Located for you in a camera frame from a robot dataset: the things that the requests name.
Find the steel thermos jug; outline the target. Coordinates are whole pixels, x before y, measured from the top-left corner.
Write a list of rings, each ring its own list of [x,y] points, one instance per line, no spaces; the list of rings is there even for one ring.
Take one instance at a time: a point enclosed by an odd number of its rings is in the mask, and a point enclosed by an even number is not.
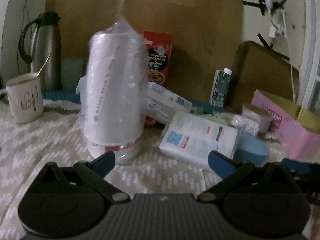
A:
[[[29,72],[41,71],[44,92],[60,90],[61,85],[61,35],[60,16],[44,12],[29,22],[20,35],[18,51]]]

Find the round nut can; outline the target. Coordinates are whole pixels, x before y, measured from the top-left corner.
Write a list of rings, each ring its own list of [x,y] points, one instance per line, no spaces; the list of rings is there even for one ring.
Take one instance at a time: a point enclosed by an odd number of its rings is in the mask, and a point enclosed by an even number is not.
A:
[[[264,137],[268,132],[273,116],[270,112],[255,105],[244,103],[241,115],[258,123],[258,136]]]

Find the blue sponge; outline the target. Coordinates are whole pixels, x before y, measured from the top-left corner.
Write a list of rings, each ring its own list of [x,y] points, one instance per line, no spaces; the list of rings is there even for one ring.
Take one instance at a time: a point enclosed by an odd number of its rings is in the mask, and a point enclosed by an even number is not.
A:
[[[238,147],[234,153],[235,161],[249,161],[262,165],[266,160],[268,147],[265,142],[246,132],[240,132]]]

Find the green drink carton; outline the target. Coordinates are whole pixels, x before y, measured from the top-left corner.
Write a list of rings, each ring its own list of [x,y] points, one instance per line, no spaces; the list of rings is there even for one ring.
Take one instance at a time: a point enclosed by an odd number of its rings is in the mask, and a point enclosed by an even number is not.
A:
[[[232,70],[229,68],[216,70],[209,101],[212,106],[223,107],[231,75]]]

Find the red snack box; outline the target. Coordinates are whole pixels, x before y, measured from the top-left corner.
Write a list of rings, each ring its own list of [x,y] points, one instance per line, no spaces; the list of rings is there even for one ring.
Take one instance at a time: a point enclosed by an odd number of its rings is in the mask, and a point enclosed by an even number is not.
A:
[[[141,34],[148,50],[148,80],[163,85],[168,76],[172,35],[151,31],[143,31]]]

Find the brown cardboard backdrop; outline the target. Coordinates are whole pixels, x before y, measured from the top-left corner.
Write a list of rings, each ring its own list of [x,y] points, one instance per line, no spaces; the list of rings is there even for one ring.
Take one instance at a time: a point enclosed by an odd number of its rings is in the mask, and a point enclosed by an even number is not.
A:
[[[208,101],[217,69],[230,67],[241,41],[242,0],[46,0],[58,13],[62,57],[86,57],[88,41],[124,18],[138,32],[172,35],[166,87]]]

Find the green cloth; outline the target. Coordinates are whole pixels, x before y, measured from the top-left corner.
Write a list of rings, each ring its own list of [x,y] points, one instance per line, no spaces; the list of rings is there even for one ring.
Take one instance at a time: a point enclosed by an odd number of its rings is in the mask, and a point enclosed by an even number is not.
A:
[[[205,118],[210,121],[213,121],[213,122],[223,124],[223,125],[228,125],[228,123],[219,114],[216,114],[216,115],[204,114],[204,115],[200,115],[200,117]]]

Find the white tissue pack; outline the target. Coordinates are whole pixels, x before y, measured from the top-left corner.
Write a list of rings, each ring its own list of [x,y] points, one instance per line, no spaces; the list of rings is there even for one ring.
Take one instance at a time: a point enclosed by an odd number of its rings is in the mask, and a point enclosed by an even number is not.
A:
[[[217,151],[232,159],[240,132],[231,126],[177,111],[159,145],[161,153],[209,171],[208,156]]]

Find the pink tin box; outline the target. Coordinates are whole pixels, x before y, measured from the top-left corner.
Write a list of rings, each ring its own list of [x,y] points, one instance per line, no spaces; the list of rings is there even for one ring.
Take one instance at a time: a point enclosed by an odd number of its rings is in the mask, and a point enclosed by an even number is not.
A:
[[[319,117],[285,98],[256,90],[252,105],[272,114],[270,131],[290,159],[314,162],[319,158]]]

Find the cotton swab bag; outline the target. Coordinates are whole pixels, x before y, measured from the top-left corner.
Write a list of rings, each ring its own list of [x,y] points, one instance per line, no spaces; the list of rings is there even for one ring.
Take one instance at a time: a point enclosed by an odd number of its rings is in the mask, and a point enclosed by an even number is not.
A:
[[[232,113],[221,113],[220,117],[227,122],[227,124],[235,127],[236,129],[247,132],[252,136],[257,136],[259,132],[259,124],[249,118],[243,117],[242,115]]]

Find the bagged white paper cup stack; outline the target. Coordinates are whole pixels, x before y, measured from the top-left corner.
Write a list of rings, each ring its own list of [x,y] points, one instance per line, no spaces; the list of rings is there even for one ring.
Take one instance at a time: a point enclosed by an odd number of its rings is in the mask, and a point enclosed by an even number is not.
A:
[[[141,148],[148,90],[148,52],[142,35],[121,19],[89,41],[86,75],[78,83],[80,125],[90,154],[107,151],[116,163]]]

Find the patterned beige tablecloth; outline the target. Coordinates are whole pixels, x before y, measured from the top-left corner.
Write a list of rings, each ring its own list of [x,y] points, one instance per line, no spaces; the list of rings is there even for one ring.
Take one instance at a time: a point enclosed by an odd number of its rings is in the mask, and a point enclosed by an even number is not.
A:
[[[45,105],[39,119],[19,125],[13,120],[9,105],[1,102],[1,239],[25,236],[17,208],[47,162],[66,167],[92,160],[80,131],[76,105],[67,101],[46,101]],[[106,180],[131,196],[198,195],[220,181],[212,172],[161,154],[160,138],[160,129],[146,129],[140,152],[126,165],[117,165]]]

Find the white wall charger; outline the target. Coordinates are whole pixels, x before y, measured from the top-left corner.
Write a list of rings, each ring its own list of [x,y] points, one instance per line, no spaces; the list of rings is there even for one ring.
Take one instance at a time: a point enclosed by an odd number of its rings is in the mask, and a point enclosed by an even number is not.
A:
[[[285,31],[281,27],[276,28],[274,25],[271,25],[268,36],[271,39],[275,39],[277,36],[285,37]]]

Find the brown chair back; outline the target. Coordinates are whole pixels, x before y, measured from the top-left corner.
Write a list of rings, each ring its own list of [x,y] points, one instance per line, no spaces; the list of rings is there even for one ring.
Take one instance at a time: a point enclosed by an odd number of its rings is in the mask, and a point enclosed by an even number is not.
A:
[[[225,108],[240,112],[256,90],[292,100],[298,92],[299,71],[274,51],[253,42],[240,44],[232,65]]]

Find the white toothpaste box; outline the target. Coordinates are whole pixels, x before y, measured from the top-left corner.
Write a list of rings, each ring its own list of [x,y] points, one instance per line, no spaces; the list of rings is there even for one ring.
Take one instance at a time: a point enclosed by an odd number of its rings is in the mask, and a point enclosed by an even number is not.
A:
[[[148,83],[146,116],[167,125],[171,123],[176,111],[190,113],[191,107],[187,99],[155,82]]]

